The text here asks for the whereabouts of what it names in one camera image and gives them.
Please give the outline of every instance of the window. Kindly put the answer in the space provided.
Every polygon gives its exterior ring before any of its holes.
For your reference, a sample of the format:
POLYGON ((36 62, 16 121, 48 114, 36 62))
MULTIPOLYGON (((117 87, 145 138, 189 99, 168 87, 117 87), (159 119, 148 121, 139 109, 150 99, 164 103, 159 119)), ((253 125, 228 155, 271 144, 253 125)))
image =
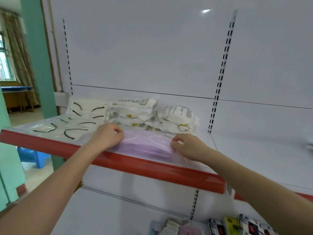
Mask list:
POLYGON ((0 80, 15 81, 2 32, 0 32, 0 80))

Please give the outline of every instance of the pink package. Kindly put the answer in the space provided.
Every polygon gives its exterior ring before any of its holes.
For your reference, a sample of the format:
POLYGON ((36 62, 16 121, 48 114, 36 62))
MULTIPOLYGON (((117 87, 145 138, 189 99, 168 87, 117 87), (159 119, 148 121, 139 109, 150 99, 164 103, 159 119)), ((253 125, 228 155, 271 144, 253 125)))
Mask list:
POLYGON ((199 229, 187 225, 180 226, 179 235, 202 235, 202 233, 199 229))
POLYGON ((142 157, 173 158, 177 156, 171 147, 171 138, 152 131, 127 130, 124 139, 111 151, 142 157))

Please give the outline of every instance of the hand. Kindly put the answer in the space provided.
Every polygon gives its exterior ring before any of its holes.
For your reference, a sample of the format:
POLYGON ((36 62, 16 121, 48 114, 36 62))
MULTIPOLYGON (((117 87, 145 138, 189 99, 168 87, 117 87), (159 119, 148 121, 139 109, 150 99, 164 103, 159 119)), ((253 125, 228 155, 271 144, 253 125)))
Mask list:
POLYGON ((101 153, 118 144, 123 138, 124 132, 118 125, 105 123, 97 128, 87 144, 97 153, 101 153))
POLYGON ((177 134, 172 139, 171 146, 185 158, 198 162, 202 162, 211 149, 197 136, 183 133, 177 134))

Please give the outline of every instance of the blue plastic stool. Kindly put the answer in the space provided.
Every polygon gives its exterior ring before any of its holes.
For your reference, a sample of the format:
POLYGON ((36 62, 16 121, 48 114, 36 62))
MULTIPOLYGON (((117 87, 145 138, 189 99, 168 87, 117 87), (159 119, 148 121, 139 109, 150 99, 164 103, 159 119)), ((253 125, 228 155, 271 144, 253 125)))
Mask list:
POLYGON ((18 147, 18 155, 21 162, 34 162, 38 169, 45 167, 45 159, 51 156, 50 154, 20 147, 18 147))

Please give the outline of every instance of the floor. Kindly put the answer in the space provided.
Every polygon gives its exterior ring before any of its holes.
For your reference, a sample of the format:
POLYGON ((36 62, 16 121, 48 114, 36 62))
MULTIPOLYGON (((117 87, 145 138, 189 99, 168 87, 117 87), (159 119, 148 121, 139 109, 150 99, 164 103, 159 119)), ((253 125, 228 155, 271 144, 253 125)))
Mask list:
MULTIPOLYGON (((11 126, 15 127, 21 124, 31 123, 44 118, 41 108, 36 108, 35 112, 12 112, 9 114, 11 126)), ((31 192, 41 184, 49 175, 53 173, 51 158, 46 159, 46 166, 37 169, 35 163, 22 162, 26 177, 26 189, 31 192)))

